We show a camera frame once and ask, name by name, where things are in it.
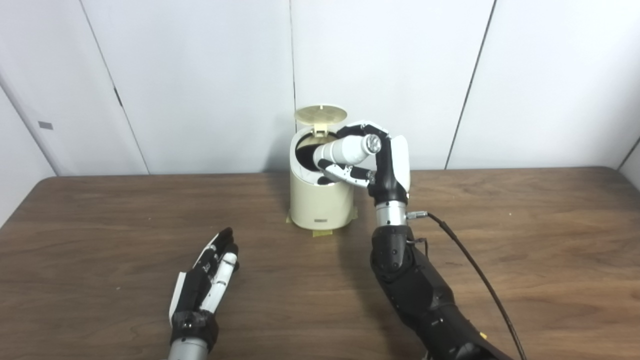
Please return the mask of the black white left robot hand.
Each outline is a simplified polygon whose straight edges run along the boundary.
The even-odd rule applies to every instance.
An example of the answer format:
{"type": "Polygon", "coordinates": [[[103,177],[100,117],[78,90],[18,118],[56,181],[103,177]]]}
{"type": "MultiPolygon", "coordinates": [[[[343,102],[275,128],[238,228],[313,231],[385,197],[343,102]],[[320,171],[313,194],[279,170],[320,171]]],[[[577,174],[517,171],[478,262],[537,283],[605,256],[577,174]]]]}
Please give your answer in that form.
{"type": "Polygon", "coordinates": [[[169,306],[169,360],[206,360],[217,343],[217,309],[238,271],[233,228],[219,231],[204,246],[193,267],[180,272],[169,306]]]}

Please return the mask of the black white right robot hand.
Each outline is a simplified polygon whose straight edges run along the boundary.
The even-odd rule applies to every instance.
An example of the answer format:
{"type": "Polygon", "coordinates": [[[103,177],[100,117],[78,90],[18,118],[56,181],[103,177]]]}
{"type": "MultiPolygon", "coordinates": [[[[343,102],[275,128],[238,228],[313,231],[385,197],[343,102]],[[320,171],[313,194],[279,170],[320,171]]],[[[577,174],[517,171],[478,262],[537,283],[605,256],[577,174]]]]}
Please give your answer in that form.
{"type": "Polygon", "coordinates": [[[409,202],[409,143],[404,136],[392,137],[372,121],[343,126],[337,139],[313,151],[313,164],[325,177],[366,188],[375,205],[409,202]]]}

